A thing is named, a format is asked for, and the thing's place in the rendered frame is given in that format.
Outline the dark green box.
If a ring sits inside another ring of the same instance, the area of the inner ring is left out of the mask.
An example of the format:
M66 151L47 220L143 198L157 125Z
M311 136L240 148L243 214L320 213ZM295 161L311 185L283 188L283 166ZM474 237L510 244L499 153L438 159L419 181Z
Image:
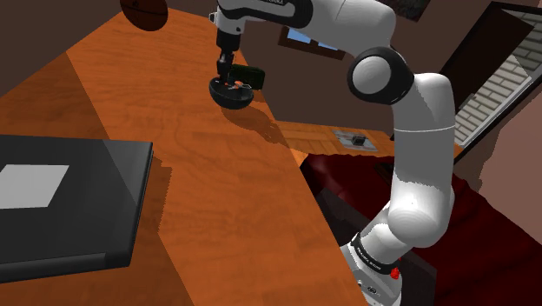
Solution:
M266 73L264 70L241 64L233 64L229 77L234 81L241 81L251 86L253 90L261 90L265 82Z

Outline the black bowl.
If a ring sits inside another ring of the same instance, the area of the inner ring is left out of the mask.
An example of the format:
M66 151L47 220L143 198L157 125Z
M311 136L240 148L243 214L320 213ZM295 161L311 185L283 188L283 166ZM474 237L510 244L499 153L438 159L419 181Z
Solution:
M241 81L223 82L219 77L209 82L209 93L222 108L240 110L251 104L254 99L252 87Z

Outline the brown basketball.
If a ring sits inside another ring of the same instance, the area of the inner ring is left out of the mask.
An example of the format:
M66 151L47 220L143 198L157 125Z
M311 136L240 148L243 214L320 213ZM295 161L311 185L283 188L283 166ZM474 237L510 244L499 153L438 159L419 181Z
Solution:
M168 21L166 0L120 0L123 15L138 29L156 31Z

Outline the low wooden table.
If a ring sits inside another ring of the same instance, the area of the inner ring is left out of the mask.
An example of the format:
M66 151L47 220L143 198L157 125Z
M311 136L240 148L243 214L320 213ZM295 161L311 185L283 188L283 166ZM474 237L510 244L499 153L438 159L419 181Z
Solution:
M276 121L281 134L284 136L288 147L291 149L294 159L298 164L308 154L342 154L363 156L392 156L393 141L391 137L380 130L359 130L326 125L308 123L291 123ZM375 145L376 151L350 150L344 147L334 134L335 130L361 133Z

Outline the orange wooden table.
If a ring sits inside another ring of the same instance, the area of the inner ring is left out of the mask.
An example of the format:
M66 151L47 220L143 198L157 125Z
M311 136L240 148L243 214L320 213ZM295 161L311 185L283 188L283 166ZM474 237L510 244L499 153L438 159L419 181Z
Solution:
M130 266L0 284L0 306L366 306L265 103L209 97L215 28L116 15L0 96L0 132L150 141Z

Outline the dark open door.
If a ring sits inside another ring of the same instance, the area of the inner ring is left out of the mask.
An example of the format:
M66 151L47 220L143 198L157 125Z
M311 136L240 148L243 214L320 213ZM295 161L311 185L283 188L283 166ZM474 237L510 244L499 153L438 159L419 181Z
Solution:
M530 23L490 3L440 73L453 87L455 109L488 80L534 29Z

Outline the dark red sofa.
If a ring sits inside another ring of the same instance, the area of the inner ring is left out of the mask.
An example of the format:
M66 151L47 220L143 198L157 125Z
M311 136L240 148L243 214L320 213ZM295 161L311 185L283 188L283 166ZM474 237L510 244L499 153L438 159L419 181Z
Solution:
M310 155L301 164L309 189L322 189L369 220L390 197L393 158ZM413 249L437 270L434 306L542 306L542 244L458 177L445 235Z

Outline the window with brown frame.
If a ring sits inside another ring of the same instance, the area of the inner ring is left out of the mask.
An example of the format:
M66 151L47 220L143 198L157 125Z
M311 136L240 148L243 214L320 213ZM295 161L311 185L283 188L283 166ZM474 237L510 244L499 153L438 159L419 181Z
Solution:
M299 50L310 54L329 57L337 60L342 60L345 52L331 47L324 43L319 43L295 29L283 26L279 36L278 44L282 47Z

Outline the dark wall picture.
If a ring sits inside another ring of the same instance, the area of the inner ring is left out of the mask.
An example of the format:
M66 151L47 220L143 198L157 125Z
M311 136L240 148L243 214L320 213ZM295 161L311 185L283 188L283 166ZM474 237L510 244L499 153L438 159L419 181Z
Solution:
M418 22L431 0L378 0L393 9L399 17Z

